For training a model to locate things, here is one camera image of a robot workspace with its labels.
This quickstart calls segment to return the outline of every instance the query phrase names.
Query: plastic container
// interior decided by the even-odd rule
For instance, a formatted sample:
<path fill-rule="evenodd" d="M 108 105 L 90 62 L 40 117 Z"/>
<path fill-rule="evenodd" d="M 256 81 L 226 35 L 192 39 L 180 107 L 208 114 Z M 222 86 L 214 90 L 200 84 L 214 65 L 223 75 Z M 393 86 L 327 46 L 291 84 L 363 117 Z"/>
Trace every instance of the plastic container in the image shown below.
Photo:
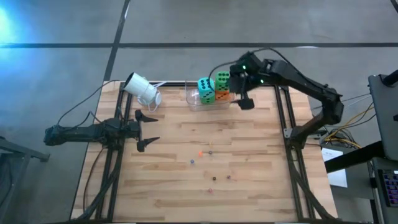
<path fill-rule="evenodd" d="M 191 111 L 225 110 L 229 108 L 231 101 L 235 99 L 235 94 L 230 93 L 229 100 L 216 100 L 210 105 L 204 105 L 200 101 L 197 83 L 187 81 L 185 81 L 185 94 Z"/>

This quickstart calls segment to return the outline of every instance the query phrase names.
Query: gray floor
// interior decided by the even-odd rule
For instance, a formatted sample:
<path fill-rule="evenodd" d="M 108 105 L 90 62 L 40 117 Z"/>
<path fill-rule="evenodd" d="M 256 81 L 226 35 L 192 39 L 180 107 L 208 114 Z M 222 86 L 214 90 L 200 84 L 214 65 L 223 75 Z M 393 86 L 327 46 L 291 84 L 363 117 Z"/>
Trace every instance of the gray floor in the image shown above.
<path fill-rule="evenodd" d="M 0 3 L 0 45 L 113 43 L 124 0 Z M 394 42 L 398 13 L 389 0 L 132 0 L 121 42 Z M 119 49 L 111 79 L 132 71 L 150 80 L 194 80 L 250 49 Z M 398 48 L 278 49 L 308 77 L 344 98 L 368 93 L 367 77 L 397 69 Z M 67 220 L 86 144 L 47 147 L 45 128 L 103 81 L 111 48 L 0 49 L 0 136 L 51 153 L 32 160 L 12 223 Z M 277 58 L 270 52 L 261 57 Z M 99 95 L 62 121 L 73 125 L 95 111 Z M 371 99 L 350 106 L 344 121 Z M 310 100 L 312 106 L 319 105 Z M 376 120 L 351 129 L 361 145 L 380 139 Z M 368 201 L 334 195 L 340 218 L 371 221 Z"/>

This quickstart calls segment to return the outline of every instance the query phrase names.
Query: wooden table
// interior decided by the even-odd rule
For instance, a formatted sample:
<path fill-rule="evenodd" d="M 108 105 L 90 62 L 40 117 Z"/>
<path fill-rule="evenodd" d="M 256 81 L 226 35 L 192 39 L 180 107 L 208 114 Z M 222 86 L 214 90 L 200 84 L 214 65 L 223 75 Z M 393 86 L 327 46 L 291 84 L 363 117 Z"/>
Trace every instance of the wooden table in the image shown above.
<path fill-rule="evenodd" d="M 99 119 L 114 116 L 118 90 L 119 83 L 103 88 L 96 112 Z M 184 87 L 161 87 L 160 91 L 163 101 L 155 113 L 136 98 L 132 103 L 131 117 L 141 109 L 159 119 L 143 125 L 143 136 L 161 138 L 143 153 L 136 150 L 135 140 L 126 142 L 114 222 L 297 220 L 273 87 L 251 91 L 256 107 L 249 111 L 231 105 L 228 110 L 192 112 Z M 307 96 L 292 89 L 290 95 L 298 125 L 311 119 Z M 99 144 L 88 146 L 72 218 L 83 212 L 83 190 L 100 150 Z M 100 188 L 105 155 L 91 177 L 88 202 Z M 307 146 L 303 156 L 312 192 L 337 217 L 320 148 Z"/>

